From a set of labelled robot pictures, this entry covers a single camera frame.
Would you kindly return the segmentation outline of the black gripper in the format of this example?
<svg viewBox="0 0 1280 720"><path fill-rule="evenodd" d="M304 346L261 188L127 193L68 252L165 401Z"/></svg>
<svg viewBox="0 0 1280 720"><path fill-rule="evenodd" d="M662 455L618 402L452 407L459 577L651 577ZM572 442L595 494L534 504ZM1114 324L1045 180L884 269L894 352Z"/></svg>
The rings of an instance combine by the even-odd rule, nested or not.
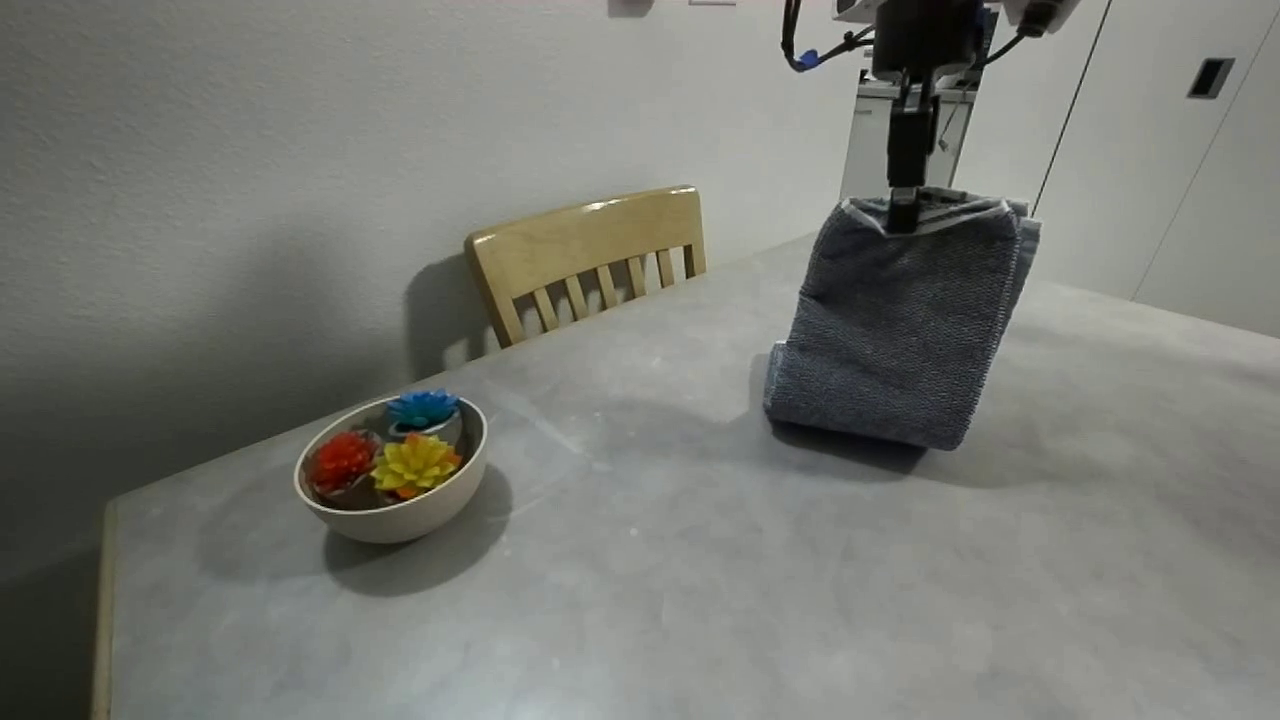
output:
<svg viewBox="0 0 1280 720"><path fill-rule="evenodd" d="M983 50L983 0L884 0L874 6L872 75L903 82L886 126L886 228L913 231L932 144L922 81L967 72Z"/></svg>

